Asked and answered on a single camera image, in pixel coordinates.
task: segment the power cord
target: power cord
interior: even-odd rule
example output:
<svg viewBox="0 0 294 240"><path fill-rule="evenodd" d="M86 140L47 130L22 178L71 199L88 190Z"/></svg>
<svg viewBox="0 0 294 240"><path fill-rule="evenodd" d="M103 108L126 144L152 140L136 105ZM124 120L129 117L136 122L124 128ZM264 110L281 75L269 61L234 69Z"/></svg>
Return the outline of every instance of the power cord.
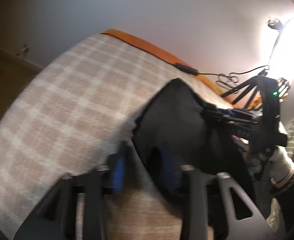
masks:
<svg viewBox="0 0 294 240"><path fill-rule="evenodd" d="M127 43L128 45L134 47L134 48L137 48L137 49L140 49L144 52L147 52L148 54L150 55L153 55L154 57L164 61L165 63L167 64L170 64L172 66L174 66L175 68L177 68L178 70L184 72L184 73L188 73L188 74L191 74L191 75L194 75L194 76L198 76L198 75L213 75L213 76L217 76L217 81L215 82L218 86L222 87L222 88L225 88L225 89L233 89L233 88L236 88L237 87L237 83L239 82L239 78L235 75L242 75L242 74L246 74L246 73L249 73L251 71L254 71L256 69L259 69L259 68L263 68L263 67L269 67L269 65L263 65L263 66L260 66L260 67L257 67L257 68L254 68L252 70L249 70L249 71L245 71L245 72L242 72L242 73L237 73L237 72L230 72L229 75L226 75L226 74L223 74L223 73L220 73L220 74L216 74L216 73L200 73L199 70L195 69L195 68L192 68L192 67L189 67L189 66L186 66L184 64L181 64L181 63L171 63L171 62L168 62L167 60L164 60L162 59L161 57L145 50L145 49L142 49L138 46L135 46L131 43L129 43L128 41L125 41L121 38L119 38L118 36L114 35L114 34L111 34L111 33L101 33L101 34L105 34L105 35L110 35L110 36L113 36L115 38L117 38L118 40L121 40L122 42L124 43Z"/></svg>

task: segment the bed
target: bed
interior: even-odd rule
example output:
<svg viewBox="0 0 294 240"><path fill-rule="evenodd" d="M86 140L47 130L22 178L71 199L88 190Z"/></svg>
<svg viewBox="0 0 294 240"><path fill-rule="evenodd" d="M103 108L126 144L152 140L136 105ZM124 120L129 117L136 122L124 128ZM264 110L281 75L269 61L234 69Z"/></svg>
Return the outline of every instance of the bed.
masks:
<svg viewBox="0 0 294 240"><path fill-rule="evenodd" d="M0 122L0 230L5 236L13 239L63 173L89 171L115 153L121 140L132 145L135 117L177 77L204 100L232 107L205 80L105 34L83 40L38 74ZM179 239L179 215L166 205L135 154L124 190L106 202L110 239Z"/></svg>

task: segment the wooden floor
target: wooden floor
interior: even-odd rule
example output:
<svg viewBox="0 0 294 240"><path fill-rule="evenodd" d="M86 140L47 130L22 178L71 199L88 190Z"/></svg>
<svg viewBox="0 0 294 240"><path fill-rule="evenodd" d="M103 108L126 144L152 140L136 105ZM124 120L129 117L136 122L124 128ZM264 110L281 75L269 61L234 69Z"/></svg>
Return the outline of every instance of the wooden floor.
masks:
<svg viewBox="0 0 294 240"><path fill-rule="evenodd" d="M0 54L0 120L36 74L36 71Z"/></svg>

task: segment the bracelet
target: bracelet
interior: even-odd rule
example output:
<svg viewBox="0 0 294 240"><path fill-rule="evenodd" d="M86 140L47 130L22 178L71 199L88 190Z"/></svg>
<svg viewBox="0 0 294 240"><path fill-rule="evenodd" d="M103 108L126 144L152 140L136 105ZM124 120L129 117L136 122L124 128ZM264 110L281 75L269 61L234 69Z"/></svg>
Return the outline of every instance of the bracelet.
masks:
<svg viewBox="0 0 294 240"><path fill-rule="evenodd" d="M293 184L294 184L294 175L283 187L281 187L281 188L274 187L274 190L272 193L274 193L274 195L281 194L281 193L287 191Z"/></svg>
<svg viewBox="0 0 294 240"><path fill-rule="evenodd" d="M294 175L294 167L291 167L290 171L288 172L286 177L284 177L284 179L282 179L280 182L275 182L274 178L271 178L271 184L275 188L282 188L284 185L286 185L290 181L293 175Z"/></svg>

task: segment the glove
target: glove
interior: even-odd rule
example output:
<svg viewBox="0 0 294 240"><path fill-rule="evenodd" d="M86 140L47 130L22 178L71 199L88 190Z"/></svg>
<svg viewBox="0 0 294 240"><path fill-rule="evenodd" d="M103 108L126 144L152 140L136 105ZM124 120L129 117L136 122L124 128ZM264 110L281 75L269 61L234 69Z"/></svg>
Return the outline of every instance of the glove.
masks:
<svg viewBox="0 0 294 240"><path fill-rule="evenodd" d="M271 182L276 188L284 186L294 175L294 163L288 157L286 149L277 146L269 161L272 163L270 176Z"/></svg>

